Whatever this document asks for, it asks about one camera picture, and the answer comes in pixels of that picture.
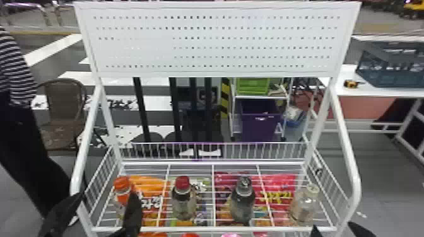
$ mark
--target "person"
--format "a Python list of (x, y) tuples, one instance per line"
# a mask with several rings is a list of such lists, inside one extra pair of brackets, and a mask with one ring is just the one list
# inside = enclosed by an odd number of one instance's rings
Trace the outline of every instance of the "person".
[(69, 177), (51, 160), (31, 110), (37, 84), (15, 39), (0, 26), (0, 164), (42, 217), (69, 196)]

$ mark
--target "tape measure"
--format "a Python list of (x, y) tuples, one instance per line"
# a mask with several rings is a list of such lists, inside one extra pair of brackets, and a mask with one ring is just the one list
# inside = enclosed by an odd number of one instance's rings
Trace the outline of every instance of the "tape measure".
[(359, 84), (365, 84), (363, 81), (354, 81), (354, 80), (346, 80), (344, 81), (344, 86), (346, 88), (358, 88)]

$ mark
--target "green crate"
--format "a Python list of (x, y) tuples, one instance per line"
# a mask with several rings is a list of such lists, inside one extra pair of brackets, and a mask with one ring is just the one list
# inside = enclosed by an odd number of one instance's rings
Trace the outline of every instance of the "green crate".
[(269, 78), (237, 78), (237, 94), (267, 95)]

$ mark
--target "pegboard panel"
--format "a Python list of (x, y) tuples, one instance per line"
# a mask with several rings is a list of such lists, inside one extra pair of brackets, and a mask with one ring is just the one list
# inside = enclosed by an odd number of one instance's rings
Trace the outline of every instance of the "pegboard panel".
[(333, 76), (360, 3), (75, 6), (101, 76)]

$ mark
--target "glass jar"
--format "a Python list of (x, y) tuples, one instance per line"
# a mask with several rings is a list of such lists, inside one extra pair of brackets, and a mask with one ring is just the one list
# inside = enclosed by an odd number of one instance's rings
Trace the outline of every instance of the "glass jar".
[(196, 189), (188, 176), (178, 176), (171, 191), (172, 213), (181, 221), (190, 220), (196, 215)]
[(290, 217), (293, 221), (297, 224), (312, 222), (319, 202), (319, 191), (319, 187), (313, 183), (296, 191), (290, 204)]
[(230, 214), (234, 221), (248, 226), (250, 219), (253, 218), (254, 202), (252, 180), (247, 176), (241, 176), (230, 197)]

